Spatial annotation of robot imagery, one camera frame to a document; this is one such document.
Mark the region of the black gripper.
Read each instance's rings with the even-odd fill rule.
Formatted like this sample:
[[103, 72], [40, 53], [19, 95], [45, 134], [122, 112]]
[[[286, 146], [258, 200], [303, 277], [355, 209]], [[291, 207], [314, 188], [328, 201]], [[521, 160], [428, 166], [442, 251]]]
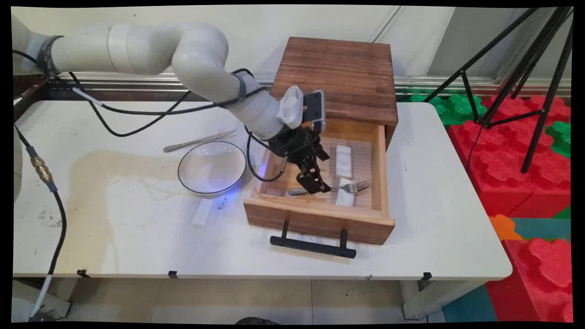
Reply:
[[330, 192], [331, 187], [322, 179], [316, 159], [322, 162], [330, 155], [320, 143], [320, 128], [299, 126], [276, 135], [269, 140], [270, 149], [287, 162], [299, 166], [297, 182], [309, 193]]

